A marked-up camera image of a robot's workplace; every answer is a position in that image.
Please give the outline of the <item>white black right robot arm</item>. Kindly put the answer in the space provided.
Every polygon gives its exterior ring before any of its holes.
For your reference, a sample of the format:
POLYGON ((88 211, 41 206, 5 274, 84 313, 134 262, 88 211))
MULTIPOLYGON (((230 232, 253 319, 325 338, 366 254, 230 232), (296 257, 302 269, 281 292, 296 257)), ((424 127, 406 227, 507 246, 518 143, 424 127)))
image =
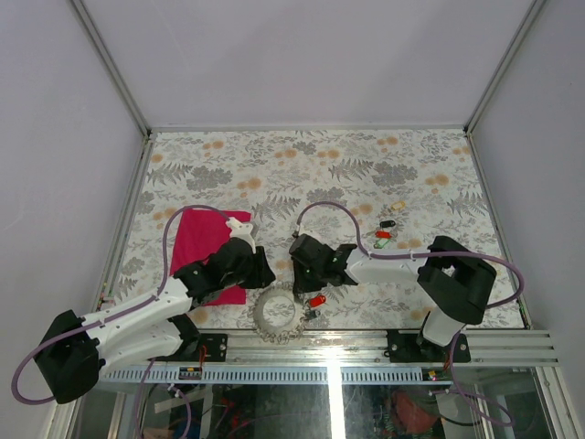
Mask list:
POLYGON ((318 292, 327 286, 399 284, 404 281, 424 291, 435 308, 423 319, 417 334, 387 331, 384 356, 393 363, 468 362, 466 353, 450 353, 466 338, 458 334, 484 319, 495 283, 496 270, 482 259, 470 257, 459 242, 439 236, 430 254, 400 259, 387 252, 376 258, 355 244, 336 249, 303 233, 295 237, 289 254, 293 263, 295 294, 318 292))

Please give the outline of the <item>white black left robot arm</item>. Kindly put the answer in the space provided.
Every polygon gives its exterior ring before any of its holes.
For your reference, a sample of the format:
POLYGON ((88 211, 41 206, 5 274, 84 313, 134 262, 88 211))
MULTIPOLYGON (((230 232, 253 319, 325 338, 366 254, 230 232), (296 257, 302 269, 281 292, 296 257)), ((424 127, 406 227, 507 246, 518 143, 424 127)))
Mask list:
POLYGON ((57 315, 34 361, 57 403, 75 401, 117 369, 159 357, 193 359, 200 339, 189 311, 231 287, 260 289, 274 280, 263 247, 231 238, 207 258, 176 269, 152 295, 85 316, 57 315))

